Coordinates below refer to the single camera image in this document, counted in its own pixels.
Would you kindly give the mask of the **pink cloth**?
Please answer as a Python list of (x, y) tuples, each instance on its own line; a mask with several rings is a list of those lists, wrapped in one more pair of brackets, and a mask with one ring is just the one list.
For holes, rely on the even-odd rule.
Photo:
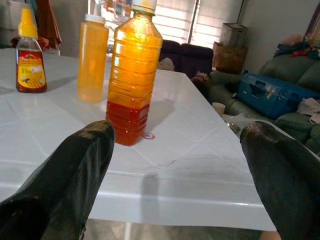
[(297, 112), (309, 116), (309, 122), (320, 124), (320, 99), (303, 98), (298, 104)]

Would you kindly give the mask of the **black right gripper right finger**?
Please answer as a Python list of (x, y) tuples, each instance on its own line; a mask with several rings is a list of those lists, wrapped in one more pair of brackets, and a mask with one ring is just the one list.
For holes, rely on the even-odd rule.
[(244, 127), (240, 144), (281, 240), (320, 240), (320, 157), (264, 121)]

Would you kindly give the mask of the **honey bottle yellow cap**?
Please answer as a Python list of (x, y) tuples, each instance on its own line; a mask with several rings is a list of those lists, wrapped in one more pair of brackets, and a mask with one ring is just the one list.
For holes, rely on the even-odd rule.
[(16, 89), (21, 93), (43, 93), (47, 90), (43, 52), (30, 8), (21, 10), (16, 45)]

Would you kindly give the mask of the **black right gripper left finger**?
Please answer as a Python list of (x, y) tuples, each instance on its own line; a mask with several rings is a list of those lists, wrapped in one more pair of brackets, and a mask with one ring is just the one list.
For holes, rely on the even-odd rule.
[(68, 136), (0, 202), (0, 240), (83, 240), (114, 144), (115, 131), (106, 120)]

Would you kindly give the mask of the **brown hanging garment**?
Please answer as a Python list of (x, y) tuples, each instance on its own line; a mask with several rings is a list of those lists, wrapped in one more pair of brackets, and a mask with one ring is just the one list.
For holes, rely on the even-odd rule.
[(48, 46), (59, 49), (62, 43), (58, 23), (50, 0), (35, 0), (38, 35), (48, 40)]

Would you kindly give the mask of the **ribbed bottle orange red liquid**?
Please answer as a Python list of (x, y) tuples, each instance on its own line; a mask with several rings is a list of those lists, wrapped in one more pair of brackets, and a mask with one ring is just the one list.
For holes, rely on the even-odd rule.
[(133, 17), (114, 31), (106, 119), (115, 142), (135, 145), (147, 125), (163, 38), (152, 22), (157, 0), (132, 0)]

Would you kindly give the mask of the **orange juice bottle white cap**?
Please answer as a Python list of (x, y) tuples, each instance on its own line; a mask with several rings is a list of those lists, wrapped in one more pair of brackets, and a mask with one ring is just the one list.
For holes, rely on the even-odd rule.
[(105, 18), (86, 14), (80, 27), (77, 96), (89, 103), (103, 98), (109, 29)]

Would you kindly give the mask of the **window blinds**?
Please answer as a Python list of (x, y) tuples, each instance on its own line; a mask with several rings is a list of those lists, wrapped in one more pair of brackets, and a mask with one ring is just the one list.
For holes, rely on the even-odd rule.
[[(133, 17), (133, 0), (86, 0), (88, 13), (105, 18), (108, 44), (115, 29)], [(152, 21), (164, 40), (212, 48), (224, 23), (239, 21), (245, 0), (157, 0)]]

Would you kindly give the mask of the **green sofa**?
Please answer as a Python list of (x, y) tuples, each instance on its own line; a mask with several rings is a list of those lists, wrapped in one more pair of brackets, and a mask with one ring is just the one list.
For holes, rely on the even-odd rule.
[[(320, 124), (310, 123), (310, 117), (297, 110), (273, 120), (237, 99), (238, 85), (243, 74), (224, 73), (217, 70), (211, 72), (209, 102), (224, 104), (224, 112), (230, 116), (241, 115), (245, 119), (269, 121), (320, 156)], [(289, 82), (320, 94), (320, 60), (312, 60), (307, 56), (291, 57), (289, 54), (284, 54), (273, 57), (256, 75)]]

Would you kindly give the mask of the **pile of colourful clothes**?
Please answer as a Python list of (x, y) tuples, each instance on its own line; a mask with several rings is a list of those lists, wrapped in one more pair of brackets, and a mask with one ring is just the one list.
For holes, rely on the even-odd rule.
[(290, 55), (292, 58), (302, 56), (320, 61), (320, 48), (311, 46), (301, 35), (293, 34), (277, 45), (273, 57), (281, 55)]

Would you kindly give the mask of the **brown cardboard box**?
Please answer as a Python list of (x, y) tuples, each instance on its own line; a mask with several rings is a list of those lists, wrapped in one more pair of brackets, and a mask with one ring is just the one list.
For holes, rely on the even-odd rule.
[(214, 42), (212, 66), (223, 73), (240, 74), (247, 52), (247, 47), (230, 47)]

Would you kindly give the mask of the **grey worn box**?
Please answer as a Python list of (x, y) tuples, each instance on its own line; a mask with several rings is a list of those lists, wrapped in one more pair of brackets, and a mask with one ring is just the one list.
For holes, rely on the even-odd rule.
[(240, 23), (223, 23), (221, 29), (220, 43), (232, 48), (243, 48), (248, 27)]

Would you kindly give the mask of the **paper cup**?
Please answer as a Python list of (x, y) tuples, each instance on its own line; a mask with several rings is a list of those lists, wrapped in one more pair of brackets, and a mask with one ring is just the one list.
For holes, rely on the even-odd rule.
[(214, 110), (218, 113), (218, 115), (222, 117), (226, 106), (219, 102), (213, 102), (211, 105), (214, 108)]

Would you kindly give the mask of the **blue plastic case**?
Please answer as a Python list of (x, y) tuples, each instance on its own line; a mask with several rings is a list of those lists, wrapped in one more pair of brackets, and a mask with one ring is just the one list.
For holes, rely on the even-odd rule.
[(290, 82), (252, 73), (245, 73), (237, 88), (237, 99), (272, 120), (295, 112), (303, 99), (320, 99), (320, 93)]

